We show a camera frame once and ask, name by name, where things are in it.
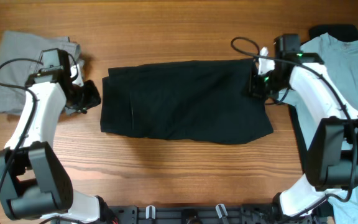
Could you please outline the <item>black shorts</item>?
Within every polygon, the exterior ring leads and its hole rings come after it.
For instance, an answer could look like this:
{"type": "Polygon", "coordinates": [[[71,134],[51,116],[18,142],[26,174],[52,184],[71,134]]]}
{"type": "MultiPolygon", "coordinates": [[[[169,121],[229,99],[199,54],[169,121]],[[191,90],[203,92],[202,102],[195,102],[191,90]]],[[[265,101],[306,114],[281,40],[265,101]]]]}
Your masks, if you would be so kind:
{"type": "Polygon", "coordinates": [[[273,133],[264,101],[248,94],[251,59],[110,68],[100,127],[133,138],[246,144],[273,133]]]}

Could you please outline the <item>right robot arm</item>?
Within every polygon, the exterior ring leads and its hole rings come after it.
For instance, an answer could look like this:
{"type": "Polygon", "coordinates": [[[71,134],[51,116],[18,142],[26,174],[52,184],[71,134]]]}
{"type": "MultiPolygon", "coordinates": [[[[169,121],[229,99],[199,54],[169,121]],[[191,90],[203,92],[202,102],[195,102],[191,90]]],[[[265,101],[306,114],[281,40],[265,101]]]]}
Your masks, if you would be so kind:
{"type": "Polygon", "coordinates": [[[277,58],[255,55],[252,96],[273,97],[283,89],[300,95],[316,130],[306,153],[304,174],[275,198],[278,220],[295,220],[329,198],[347,202],[358,187],[358,111],[331,81],[316,53],[287,52],[277,58]]]}

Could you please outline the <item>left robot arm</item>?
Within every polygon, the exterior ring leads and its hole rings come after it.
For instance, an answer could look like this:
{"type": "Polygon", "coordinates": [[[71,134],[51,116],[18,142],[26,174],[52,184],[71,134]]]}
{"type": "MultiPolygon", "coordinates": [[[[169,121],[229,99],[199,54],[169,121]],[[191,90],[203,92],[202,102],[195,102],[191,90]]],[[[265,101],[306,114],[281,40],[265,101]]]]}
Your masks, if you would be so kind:
{"type": "Polygon", "coordinates": [[[31,75],[25,89],[17,128],[0,151],[0,207],[11,220],[102,221],[103,200],[75,191],[52,149],[64,107],[97,105],[96,87],[90,80],[77,85],[69,75],[47,72],[31,75]]]}

